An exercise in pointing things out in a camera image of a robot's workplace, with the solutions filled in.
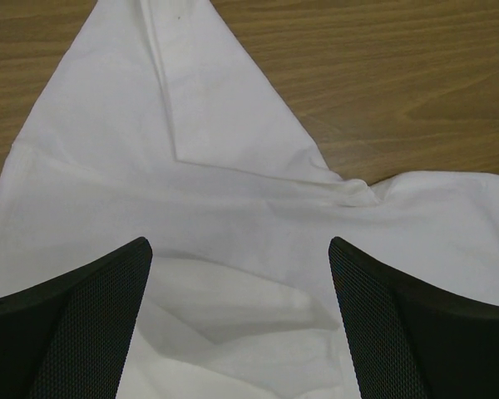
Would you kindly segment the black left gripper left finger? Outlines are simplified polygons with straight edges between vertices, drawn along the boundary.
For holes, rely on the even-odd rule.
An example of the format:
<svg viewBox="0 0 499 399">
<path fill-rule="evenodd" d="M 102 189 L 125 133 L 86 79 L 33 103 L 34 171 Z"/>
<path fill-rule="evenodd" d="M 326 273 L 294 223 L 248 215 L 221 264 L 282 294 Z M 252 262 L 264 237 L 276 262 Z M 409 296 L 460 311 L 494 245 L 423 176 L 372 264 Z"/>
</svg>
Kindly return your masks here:
<svg viewBox="0 0 499 399">
<path fill-rule="evenodd" d="M 151 269 L 140 237 L 0 298 L 0 398 L 114 398 Z"/>
</svg>

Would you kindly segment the white printed t-shirt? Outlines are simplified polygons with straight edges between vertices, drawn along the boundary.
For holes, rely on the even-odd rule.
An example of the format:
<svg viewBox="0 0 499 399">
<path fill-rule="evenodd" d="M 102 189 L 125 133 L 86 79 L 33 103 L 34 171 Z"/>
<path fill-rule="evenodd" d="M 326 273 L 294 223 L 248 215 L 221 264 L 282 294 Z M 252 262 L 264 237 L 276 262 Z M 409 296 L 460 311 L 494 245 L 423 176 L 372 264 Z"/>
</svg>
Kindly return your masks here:
<svg viewBox="0 0 499 399">
<path fill-rule="evenodd" d="M 356 398 L 340 236 L 499 305 L 499 175 L 345 180 L 208 1 L 100 1 L 0 177 L 0 297 L 143 236 L 121 398 Z"/>
</svg>

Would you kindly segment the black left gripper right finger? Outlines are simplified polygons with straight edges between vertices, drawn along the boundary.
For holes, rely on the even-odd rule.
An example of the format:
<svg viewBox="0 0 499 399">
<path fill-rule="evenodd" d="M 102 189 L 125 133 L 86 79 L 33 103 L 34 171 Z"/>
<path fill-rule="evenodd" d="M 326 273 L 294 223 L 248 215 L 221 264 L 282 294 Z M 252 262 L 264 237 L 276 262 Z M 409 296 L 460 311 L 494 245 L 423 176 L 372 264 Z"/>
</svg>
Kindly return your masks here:
<svg viewBox="0 0 499 399">
<path fill-rule="evenodd" d="M 437 288 L 336 237 L 329 262 L 363 398 L 499 398 L 499 306 Z"/>
</svg>

